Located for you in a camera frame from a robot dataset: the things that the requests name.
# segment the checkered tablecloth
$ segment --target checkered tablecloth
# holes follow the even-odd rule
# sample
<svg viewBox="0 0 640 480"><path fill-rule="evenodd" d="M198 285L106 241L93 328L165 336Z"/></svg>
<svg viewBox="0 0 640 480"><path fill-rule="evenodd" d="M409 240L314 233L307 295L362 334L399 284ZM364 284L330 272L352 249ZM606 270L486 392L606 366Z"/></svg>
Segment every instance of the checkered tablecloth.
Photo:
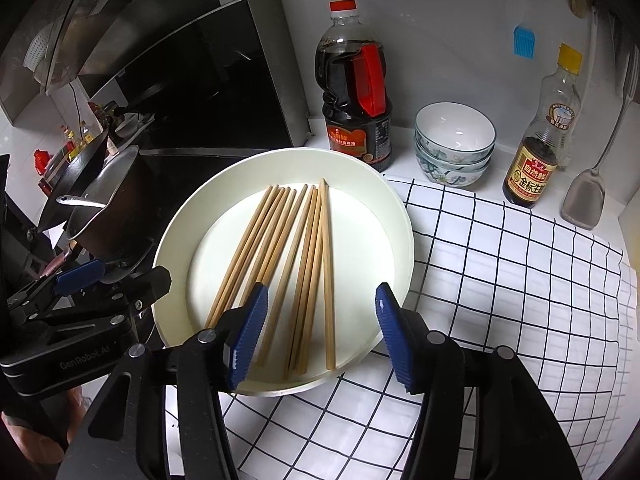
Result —
<svg viewBox="0 0 640 480"><path fill-rule="evenodd" d="M607 444L636 331L635 273L622 263L622 252L509 203L386 178L414 229L414 275L404 307L461 346L515 349L560 422L583 478L597 478L615 453ZM468 388L457 479L470 474L474 398ZM421 400L396 381L384 344L302 394L220 395L236 465L257 480L397 480ZM167 409L177 474L174 388Z"/></svg>

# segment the chopstick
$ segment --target chopstick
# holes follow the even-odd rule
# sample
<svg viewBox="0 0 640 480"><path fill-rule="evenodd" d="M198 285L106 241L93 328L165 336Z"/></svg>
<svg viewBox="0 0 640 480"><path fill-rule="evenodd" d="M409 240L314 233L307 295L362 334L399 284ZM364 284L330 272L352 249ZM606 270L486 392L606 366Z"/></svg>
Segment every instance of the chopstick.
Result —
<svg viewBox="0 0 640 480"><path fill-rule="evenodd" d="M306 259L309 253L309 244L311 242L311 231L316 213L316 205L318 201L318 188L312 186L311 188L311 204L305 220L305 241L302 245L302 256L300 257L300 266L298 267L298 278L296 281L296 293L293 297L293 304L291 306L291 314L289 317L289 334L287 335L287 341L289 343L289 350L285 355L284 361L284 373L283 378L286 380L289 377L291 360L295 356L297 350L296 334L298 333L298 327L302 323L303 316L300 315L300 301L302 298L302 287L305 277Z"/></svg>
<svg viewBox="0 0 640 480"><path fill-rule="evenodd" d="M318 254L317 248L318 248L318 233L320 232L319 230L319 226L320 226L320 212L322 211L322 205L320 202L320 196L319 193L316 196L316 209L314 211L314 221L312 224L312 228L311 228L311 238L310 238L310 242L309 242L309 252L306 256L306 263L305 263L305 281L303 282L302 285L302 294L300 297L300 309L298 311L298 319L296 320L296 333L294 334L294 345L293 345L293 349L294 352L292 355L295 355L295 359L291 360L291 364L290 367L294 370L297 370L300 364L300 353L302 352L302 345L303 345L303 341L304 341L304 335L306 333L306 330L308 330L306 327L308 326L309 323L313 324L313 321L309 322L308 318L309 318L309 301L311 299L311 285L312 285L312 278L314 276L314 269L315 269L315 257L316 254ZM314 312L315 312L315 299L312 305Z"/></svg>
<svg viewBox="0 0 640 480"><path fill-rule="evenodd" d="M280 235L280 240L278 240L278 245L276 247L276 254L272 261L269 263L267 271L265 273L265 279L271 281L273 277L273 271L275 270L275 266L278 263L278 259L280 258L280 254L284 248L284 244L289 237L289 232L291 231L291 227L293 226L293 222L296 219L298 214L298 210L300 209L300 204L302 203L302 199L305 196L307 185L305 184L302 188L302 192L300 192L300 196L294 206L293 210L289 214L289 219L287 219L287 225L283 233ZM305 205L302 208L302 214L300 215L300 221L298 222L298 227L296 229L295 234L293 235L293 241L291 243L291 247L289 249L289 254L287 255L287 259L284 264L284 269L282 270L282 275L280 277L280 282L278 283L278 290L276 291L276 296L273 300L273 306L271 307L271 311L269 313L269 319L267 320L267 325L264 330L264 335L262 337L262 345L260 346L260 350L258 351L258 357L256 359L257 366L264 366L269 352L271 350L271 345L273 344L273 337L275 334L276 325L280 318L280 312L282 310L282 303L284 302L284 295L287 291L287 286L289 285L289 277L291 275L291 269L293 268L293 262L296 258L296 254L298 253L298 246L300 245L300 238L302 238L302 233L304 232L306 225L306 216L309 212L309 206L311 206L311 197L313 193L310 191L306 196Z"/></svg>
<svg viewBox="0 0 640 480"><path fill-rule="evenodd" d="M236 267L231 280L226 282L225 292L223 293L222 299L220 300L220 303L216 307L216 312L213 318L211 319L211 322L207 326L207 328L215 327L216 323L220 319L220 316L222 316L222 314L231 306L231 304L236 299L236 295L238 294L240 285L242 285L242 280L244 279L244 275L246 274L247 269L251 264L251 260L254 259L255 251L257 251L258 245L260 244L260 241L264 236L264 232L266 231L267 226L270 224L271 218L273 217L273 214L285 192L285 189L283 187L274 188L274 190L276 192L275 198L271 202L270 208L266 211L265 215L262 218L262 222L260 223L259 226L258 226L258 222L259 222L259 218L258 218L258 222L256 222L256 225L254 226L255 233L252 233L252 235L254 235L253 239L251 236L249 236L247 245L244 247L243 253L245 257L243 258L242 256L240 256L240 259L238 261L238 266Z"/></svg>
<svg viewBox="0 0 640 480"><path fill-rule="evenodd" d="M322 276L324 278L324 344L326 369L335 370L335 305L334 263L332 261L331 230L329 226L329 186L324 178L320 181L322 205Z"/></svg>
<svg viewBox="0 0 640 480"><path fill-rule="evenodd" d="M322 205L320 211L316 209L318 217L322 214ZM316 250L313 255L313 266L310 277L309 295L306 300L305 324L300 341L300 354L298 355L298 364L296 373L298 375L306 374L306 366L309 361L309 343L314 329L314 317L316 316L316 298L318 296L318 281L320 280L320 264L322 263L322 229L318 229L316 241Z"/></svg>
<svg viewBox="0 0 640 480"><path fill-rule="evenodd" d="M242 256L242 254L244 253L245 247L247 247L247 245L250 245L251 242L249 242L249 238L252 235L252 233L254 232L254 228L256 227L256 224L261 224L262 220L264 219L264 216L266 215L271 202L273 201L273 198L276 195L276 191L278 189L278 186L269 186L265 192L264 195L262 196L262 199L260 200L260 203L258 204L258 207L255 209L254 215L252 216L251 220L249 220L249 225L246 227L246 229L244 230L244 234L242 235L242 238L240 239L240 243L238 244L238 248L236 249L236 252L234 253L234 256L231 258L231 263L229 263L229 266L226 270L225 276L224 278L222 278L222 283L220 285L220 288L218 289L218 293L216 294L216 299L213 301L213 303L211 304L211 309L209 311L209 315L207 316L207 320L204 323L205 327L208 327L209 324L211 323L218 305L220 304L220 301L222 299L223 293L225 291L225 286L227 283L230 282L232 274L234 273L234 271L236 270L236 267L238 267L238 262L240 260L240 257Z"/></svg>
<svg viewBox="0 0 640 480"><path fill-rule="evenodd" d="M246 300L249 298L249 294L251 294L251 291L254 290L255 283L262 282L262 266L265 264L265 262L268 262L268 260L266 260L266 257L270 256L271 252L273 251L272 244L275 245L275 243L277 242L278 235L276 234L274 237L274 234L276 232L282 231L286 222L287 216L289 214L288 210L291 208L291 204L293 203L293 199L296 195L296 190L289 187L286 187L285 189L286 192L282 196L273 216L271 217L269 227L264 236L264 239L262 240L260 252L255 259L254 268L251 270L249 279L244 286L244 294L242 294L242 300L240 301L241 305L244 305Z"/></svg>

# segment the metal spoon handle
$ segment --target metal spoon handle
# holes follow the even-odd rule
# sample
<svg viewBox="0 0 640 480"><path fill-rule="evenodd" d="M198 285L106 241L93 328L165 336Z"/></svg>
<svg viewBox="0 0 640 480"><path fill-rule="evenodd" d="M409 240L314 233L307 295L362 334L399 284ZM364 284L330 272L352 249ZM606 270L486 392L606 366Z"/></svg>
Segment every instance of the metal spoon handle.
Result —
<svg viewBox="0 0 640 480"><path fill-rule="evenodd" d="M640 59L638 56L638 47L636 47L635 43L631 44L631 51L629 52L629 62L626 67L626 76L625 83L623 87L623 96L622 96L622 108L620 108L620 113L618 115L618 120L616 121L616 125L613 127L613 132L609 137L609 142L604 148L602 155L596 162L596 165L591 168L591 173L598 173L600 169L600 165L603 163L605 157L609 155L611 147L618 136L618 132L620 130L620 126L622 126L622 121L625 119L626 109L629 108L631 101L636 95L636 88L638 87L638 67L640 64Z"/></svg>
<svg viewBox="0 0 640 480"><path fill-rule="evenodd" d="M61 195L56 199L56 202L62 205L85 205L88 207L98 207L104 209L106 204L102 202L96 202L95 200L89 200L88 198L82 198L81 196Z"/></svg>

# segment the stack of bowls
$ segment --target stack of bowls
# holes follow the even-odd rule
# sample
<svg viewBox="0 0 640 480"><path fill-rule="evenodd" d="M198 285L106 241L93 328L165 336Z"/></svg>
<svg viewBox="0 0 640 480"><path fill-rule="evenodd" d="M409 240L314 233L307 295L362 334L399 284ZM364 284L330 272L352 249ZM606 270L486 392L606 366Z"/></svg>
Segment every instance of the stack of bowls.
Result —
<svg viewBox="0 0 640 480"><path fill-rule="evenodd" d="M491 159L495 128L487 117L458 103L425 106L415 118L415 155L432 182L464 187Z"/></svg>

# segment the large plastic bottle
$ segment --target large plastic bottle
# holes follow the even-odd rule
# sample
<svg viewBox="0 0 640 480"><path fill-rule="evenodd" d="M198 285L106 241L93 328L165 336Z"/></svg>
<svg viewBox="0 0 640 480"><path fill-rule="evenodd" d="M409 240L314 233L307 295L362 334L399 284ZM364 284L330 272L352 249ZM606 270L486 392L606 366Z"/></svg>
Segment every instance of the large plastic bottle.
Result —
<svg viewBox="0 0 640 480"><path fill-rule="evenodd" d="M575 88L581 63L582 54L563 43L558 69L542 79L538 113L525 130L502 184L509 202L533 207L558 166L558 151L582 105Z"/></svg>
<svg viewBox="0 0 640 480"><path fill-rule="evenodd" d="M331 2L334 24L316 50L316 81L332 150L356 156L378 171L391 163L382 43L360 23L354 0Z"/></svg>

